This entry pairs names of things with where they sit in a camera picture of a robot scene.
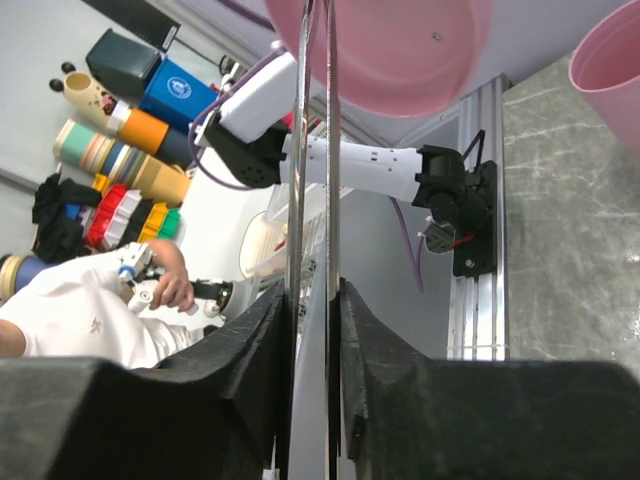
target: blue logo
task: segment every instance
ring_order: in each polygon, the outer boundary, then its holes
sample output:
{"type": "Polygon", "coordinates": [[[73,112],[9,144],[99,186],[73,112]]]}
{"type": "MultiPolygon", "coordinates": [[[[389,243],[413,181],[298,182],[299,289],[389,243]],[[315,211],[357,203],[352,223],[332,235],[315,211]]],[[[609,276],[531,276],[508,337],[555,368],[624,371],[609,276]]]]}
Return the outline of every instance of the blue logo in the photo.
{"type": "Polygon", "coordinates": [[[191,96],[191,85],[180,77],[171,77],[167,80],[167,90],[169,93],[180,100],[184,100],[191,96]]]}

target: white shirt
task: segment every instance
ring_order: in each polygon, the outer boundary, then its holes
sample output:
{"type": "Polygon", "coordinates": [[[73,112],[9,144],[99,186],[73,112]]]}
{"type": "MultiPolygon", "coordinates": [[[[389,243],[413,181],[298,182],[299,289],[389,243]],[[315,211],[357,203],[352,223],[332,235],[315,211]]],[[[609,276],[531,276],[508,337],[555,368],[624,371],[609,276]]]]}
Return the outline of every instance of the white shirt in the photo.
{"type": "Polygon", "coordinates": [[[119,297],[120,252],[44,270],[0,307],[22,330],[24,356],[102,357],[127,368],[154,367],[193,345],[202,330],[139,318],[119,297]]]}

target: person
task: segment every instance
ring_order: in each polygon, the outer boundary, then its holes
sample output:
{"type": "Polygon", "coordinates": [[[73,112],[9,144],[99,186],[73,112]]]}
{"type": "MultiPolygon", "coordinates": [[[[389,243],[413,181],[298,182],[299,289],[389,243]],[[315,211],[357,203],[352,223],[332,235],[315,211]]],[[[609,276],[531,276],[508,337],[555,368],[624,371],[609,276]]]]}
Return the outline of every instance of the person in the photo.
{"type": "MultiPolygon", "coordinates": [[[[194,292],[184,257],[171,241],[154,239],[154,264],[164,269],[151,310],[186,312],[194,292]]],[[[0,357],[102,357],[127,368],[151,368],[201,340],[155,318],[139,318],[121,298],[122,250],[91,255],[40,272],[0,307],[0,357]]]]}

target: black mounting plate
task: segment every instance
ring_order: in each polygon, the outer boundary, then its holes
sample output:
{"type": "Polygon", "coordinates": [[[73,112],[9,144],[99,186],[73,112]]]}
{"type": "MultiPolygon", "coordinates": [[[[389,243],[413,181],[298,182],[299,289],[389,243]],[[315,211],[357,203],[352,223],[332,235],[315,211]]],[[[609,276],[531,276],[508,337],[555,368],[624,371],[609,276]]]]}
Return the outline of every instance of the black mounting plate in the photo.
{"type": "Polygon", "coordinates": [[[455,277],[477,277],[493,272],[498,267],[498,216],[495,211],[498,198],[498,166],[493,161],[484,162],[480,165],[478,175],[482,178],[478,193],[485,200],[490,215],[476,230],[472,240],[455,247],[455,277]]]}

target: pink bucket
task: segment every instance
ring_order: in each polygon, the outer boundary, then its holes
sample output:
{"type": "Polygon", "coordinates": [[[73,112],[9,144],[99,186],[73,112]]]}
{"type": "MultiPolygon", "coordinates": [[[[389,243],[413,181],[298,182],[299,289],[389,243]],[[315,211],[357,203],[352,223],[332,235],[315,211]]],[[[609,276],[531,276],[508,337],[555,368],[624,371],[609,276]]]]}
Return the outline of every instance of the pink bucket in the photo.
{"type": "MultiPolygon", "coordinates": [[[[265,3],[279,37],[297,56],[306,2],[265,3]]],[[[394,117],[434,114],[460,100],[487,42],[493,0],[335,3],[343,100],[394,117]]],[[[324,85],[325,41],[326,28],[320,20],[310,61],[312,75],[324,85]]]]}
{"type": "Polygon", "coordinates": [[[640,0],[620,7],[589,32],[573,55],[569,78],[640,157],[640,0]]]}

